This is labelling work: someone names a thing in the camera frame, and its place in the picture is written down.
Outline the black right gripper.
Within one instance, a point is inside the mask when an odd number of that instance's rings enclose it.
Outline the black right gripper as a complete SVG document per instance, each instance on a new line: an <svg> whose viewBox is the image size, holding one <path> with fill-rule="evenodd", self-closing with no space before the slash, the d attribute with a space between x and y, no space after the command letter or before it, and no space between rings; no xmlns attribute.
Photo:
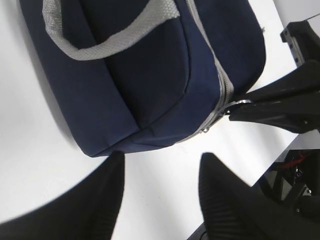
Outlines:
<svg viewBox="0 0 320 240"><path fill-rule="evenodd" d="M261 102L293 97L320 89L320 37L307 20L290 22L280 34L298 68L282 78L243 95ZM273 126L295 134L320 129L320 111L291 101L246 103L232 110L230 121Z"/></svg>

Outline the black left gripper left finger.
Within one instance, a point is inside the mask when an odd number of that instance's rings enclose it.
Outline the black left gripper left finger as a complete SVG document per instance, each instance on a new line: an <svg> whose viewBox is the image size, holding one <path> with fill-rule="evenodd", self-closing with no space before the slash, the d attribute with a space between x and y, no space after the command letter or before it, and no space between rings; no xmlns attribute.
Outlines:
<svg viewBox="0 0 320 240"><path fill-rule="evenodd" d="M121 208L125 155L113 152L79 184L0 225L2 240L110 240Z"/></svg>

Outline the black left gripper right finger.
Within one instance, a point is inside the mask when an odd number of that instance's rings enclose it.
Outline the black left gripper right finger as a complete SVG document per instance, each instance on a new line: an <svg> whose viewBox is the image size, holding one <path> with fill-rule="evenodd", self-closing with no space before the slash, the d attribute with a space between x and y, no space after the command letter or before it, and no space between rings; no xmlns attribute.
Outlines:
<svg viewBox="0 0 320 240"><path fill-rule="evenodd" d="M320 225L248 186L213 153L202 154L198 195L210 240L318 240Z"/></svg>

